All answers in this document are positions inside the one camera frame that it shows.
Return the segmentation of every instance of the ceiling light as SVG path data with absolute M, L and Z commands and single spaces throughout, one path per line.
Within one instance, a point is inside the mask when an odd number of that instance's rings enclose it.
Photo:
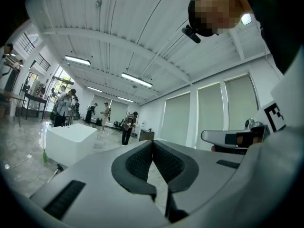
M 122 100 L 124 100 L 124 101 L 134 102 L 134 101 L 132 101 L 132 100 L 128 100 L 128 99 L 121 98 L 121 97 L 117 97 L 117 98 L 118 98 L 118 99 L 122 99 Z
M 143 80 L 141 80 L 141 79 L 138 79 L 138 78 L 136 78 L 136 77 L 134 77 L 134 76 L 132 76 L 132 75 L 122 73 L 122 77 L 127 78 L 127 79 L 130 79 L 130 80 L 132 80 L 132 81 L 134 81 L 134 82 L 137 82 L 137 83 L 139 83 L 139 84 L 142 84 L 142 85 L 144 85 L 144 86 L 152 87 L 152 84 L 150 84 L 150 83 L 148 83 L 148 82 L 146 82 L 146 81 L 143 81 Z
M 77 62 L 77 63 L 82 63 L 82 64 L 86 64 L 86 65 L 91 65 L 91 62 L 89 60 L 85 60 L 82 58 L 66 56 L 66 60 Z
M 95 89 L 95 88 L 92 88 L 92 87 L 90 87 L 90 86 L 87 86 L 87 88 L 89 88 L 89 89 L 93 89 L 93 90 L 96 90 L 96 91 L 98 91 L 98 92 L 101 92 L 101 93 L 102 93 L 102 91 L 101 91 L 101 90 L 99 90 L 99 89 Z
M 241 21 L 242 21 L 243 25 L 247 25 L 247 24 L 251 23 L 252 19 L 251 19 L 250 14 L 248 14 L 248 13 L 244 14 Z

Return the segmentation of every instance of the white cable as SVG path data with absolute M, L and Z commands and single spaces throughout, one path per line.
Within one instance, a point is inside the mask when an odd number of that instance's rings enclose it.
M 35 147 L 32 151 L 31 151 L 31 153 L 29 153 L 29 155 L 31 155 L 44 141 L 42 141 L 37 147 Z M 11 168 L 9 168 L 9 169 L 6 169 L 6 171 L 10 171 L 10 170 L 12 170 L 12 169 L 14 169 L 15 167 L 17 167 L 17 166 L 20 166 L 23 162 L 25 162 L 25 161 L 27 161 L 28 159 L 29 159 L 30 157 L 28 157 L 28 158 L 26 158 L 25 160 L 23 160 L 23 161 L 21 161 L 21 163 L 20 164 L 18 164 L 18 165 L 15 165 L 15 166 L 13 166 L 13 167 L 11 167 Z

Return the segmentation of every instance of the balcony railing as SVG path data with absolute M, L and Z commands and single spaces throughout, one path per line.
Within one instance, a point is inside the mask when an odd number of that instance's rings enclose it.
M 25 33 L 23 33 L 20 38 L 17 41 L 21 47 L 24 49 L 26 54 L 30 55 L 32 51 L 34 50 L 34 45 L 30 42 L 29 38 Z M 36 63 L 40 65 L 44 70 L 48 70 L 48 68 L 51 66 L 39 53 L 38 56 L 35 59 Z

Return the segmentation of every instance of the gray marble floor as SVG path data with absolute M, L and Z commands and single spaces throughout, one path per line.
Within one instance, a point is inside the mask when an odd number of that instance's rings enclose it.
M 47 120 L 41 122 L 38 118 L 21 119 L 21 127 L 17 121 L 13 122 L 12 118 L 0 119 L 0 170 L 7 183 L 26 197 L 35 193 L 57 169 L 55 161 L 48 159 L 44 164 L 42 159 L 42 152 L 46 147 L 47 129 L 50 127 L 52 126 Z M 102 132 L 101 127 L 96 126 L 96 128 L 98 137 L 94 152 L 121 147 L 122 132 L 119 133 L 111 128 L 106 128 Z M 136 138 L 130 137 L 129 143 L 137 141 Z M 148 183 L 156 187 L 155 204 L 164 214 L 168 186 L 154 163 L 149 170 Z

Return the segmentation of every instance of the green bottle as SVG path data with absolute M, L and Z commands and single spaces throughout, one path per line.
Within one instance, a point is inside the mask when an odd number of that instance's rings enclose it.
M 42 152 L 42 158 L 43 158 L 43 164 L 47 163 L 48 159 L 47 159 L 47 153 L 46 153 L 45 149 Z

